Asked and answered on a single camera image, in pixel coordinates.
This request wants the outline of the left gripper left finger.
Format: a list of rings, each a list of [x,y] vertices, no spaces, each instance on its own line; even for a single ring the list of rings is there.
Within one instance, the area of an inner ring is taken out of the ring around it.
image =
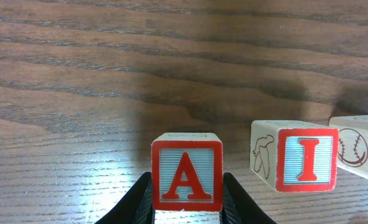
[[[151,172],[144,172],[96,224],[153,224]]]

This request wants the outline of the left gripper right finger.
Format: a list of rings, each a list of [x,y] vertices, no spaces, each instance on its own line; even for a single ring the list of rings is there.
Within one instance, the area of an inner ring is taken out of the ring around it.
[[[223,175],[221,224],[276,224],[229,172]]]

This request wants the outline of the red letter A block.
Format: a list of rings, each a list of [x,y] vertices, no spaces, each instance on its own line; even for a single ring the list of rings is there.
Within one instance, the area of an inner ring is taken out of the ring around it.
[[[151,144],[156,210],[219,212],[223,144],[214,133],[164,133]]]

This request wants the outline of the red letter I block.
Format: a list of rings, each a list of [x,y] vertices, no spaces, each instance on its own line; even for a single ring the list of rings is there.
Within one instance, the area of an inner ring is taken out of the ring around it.
[[[338,147],[337,128],[297,120],[255,120],[250,168],[277,192],[332,191]]]

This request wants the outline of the red block turning blue 2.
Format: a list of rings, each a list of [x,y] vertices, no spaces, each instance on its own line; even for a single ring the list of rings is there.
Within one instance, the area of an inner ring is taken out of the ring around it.
[[[332,117],[329,126],[339,129],[338,167],[368,179],[368,115]]]

